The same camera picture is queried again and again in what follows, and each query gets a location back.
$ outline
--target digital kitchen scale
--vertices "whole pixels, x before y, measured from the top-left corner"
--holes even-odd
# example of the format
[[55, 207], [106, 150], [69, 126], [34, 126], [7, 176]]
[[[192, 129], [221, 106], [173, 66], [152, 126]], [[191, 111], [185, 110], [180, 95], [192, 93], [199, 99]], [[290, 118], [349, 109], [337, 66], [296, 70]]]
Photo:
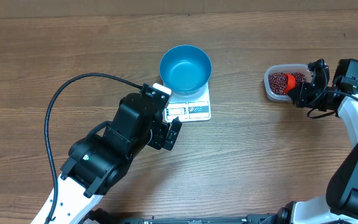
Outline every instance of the digital kitchen scale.
[[179, 117], [181, 122], [209, 121], [211, 119], [211, 101], [208, 83], [191, 95], [173, 93], [169, 105], [164, 110], [166, 122], [171, 123]]

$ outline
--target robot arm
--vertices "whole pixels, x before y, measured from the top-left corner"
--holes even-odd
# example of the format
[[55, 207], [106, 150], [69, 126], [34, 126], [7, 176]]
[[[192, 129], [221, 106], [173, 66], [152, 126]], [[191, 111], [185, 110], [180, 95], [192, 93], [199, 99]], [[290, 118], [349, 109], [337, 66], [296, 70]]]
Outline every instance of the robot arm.
[[335, 111], [353, 150], [331, 178], [326, 195], [287, 206], [289, 215], [282, 223], [358, 223], [358, 60], [340, 60], [331, 87], [323, 59], [308, 67], [314, 71], [312, 82], [289, 92], [294, 105]]
[[[170, 89], [143, 85], [120, 101], [113, 121], [105, 121], [74, 143], [58, 177], [57, 207], [50, 223], [74, 224], [102, 199], [126, 174], [135, 156], [147, 144], [172, 150], [181, 128], [162, 121], [162, 111], [172, 95]], [[102, 136], [97, 133], [104, 128]], [[32, 223], [44, 223], [51, 210], [53, 193]]]

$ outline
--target table surface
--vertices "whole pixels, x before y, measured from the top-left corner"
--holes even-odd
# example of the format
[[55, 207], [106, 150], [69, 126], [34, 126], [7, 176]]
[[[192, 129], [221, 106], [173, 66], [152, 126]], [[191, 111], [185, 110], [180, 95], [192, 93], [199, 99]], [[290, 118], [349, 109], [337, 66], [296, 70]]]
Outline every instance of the table surface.
[[[52, 189], [45, 152], [47, 105], [66, 80], [88, 72], [161, 82], [170, 48], [211, 58], [212, 119], [185, 123], [172, 151], [150, 147], [99, 207], [150, 218], [276, 212], [325, 193], [351, 151], [340, 119], [266, 98], [270, 66], [358, 59], [358, 11], [101, 16], [0, 20], [0, 223], [29, 223]], [[68, 149], [112, 120], [134, 88], [87, 78], [59, 96], [50, 120], [57, 169]]]

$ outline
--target blue bowl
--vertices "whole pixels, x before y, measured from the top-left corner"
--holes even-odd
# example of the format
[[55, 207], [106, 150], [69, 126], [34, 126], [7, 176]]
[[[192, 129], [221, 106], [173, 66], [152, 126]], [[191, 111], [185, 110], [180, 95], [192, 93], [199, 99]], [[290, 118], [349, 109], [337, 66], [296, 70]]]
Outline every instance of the blue bowl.
[[209, 57], [195, 46], [176, 46], [161, 59], [160, 76], [164, 85], [181, 95], [196, 93], [207, 84], [211, 74]]

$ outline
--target clear plastic container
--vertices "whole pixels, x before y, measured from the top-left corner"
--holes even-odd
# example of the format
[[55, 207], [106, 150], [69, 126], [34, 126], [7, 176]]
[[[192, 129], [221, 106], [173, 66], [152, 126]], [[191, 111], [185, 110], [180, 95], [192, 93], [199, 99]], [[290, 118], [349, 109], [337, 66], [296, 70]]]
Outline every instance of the clear plastic container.
[[286, 64], [286, 65], [274, 65], [271, 66], [265, 73], [265, 89], [267, 98], [274, 102], [291, 102], [291, 98], [287, 95], [277, 95], [272, 92], [269, 85], [269, 75], [276, 73], [276, 72], [283, 72], [283, 73], [291, 73], [291, 72], [300, 72], [306, 76], [306, 81], [311, 81], [311, 76], [313, 72], [308, 70], [307, 65], [303, 64]]

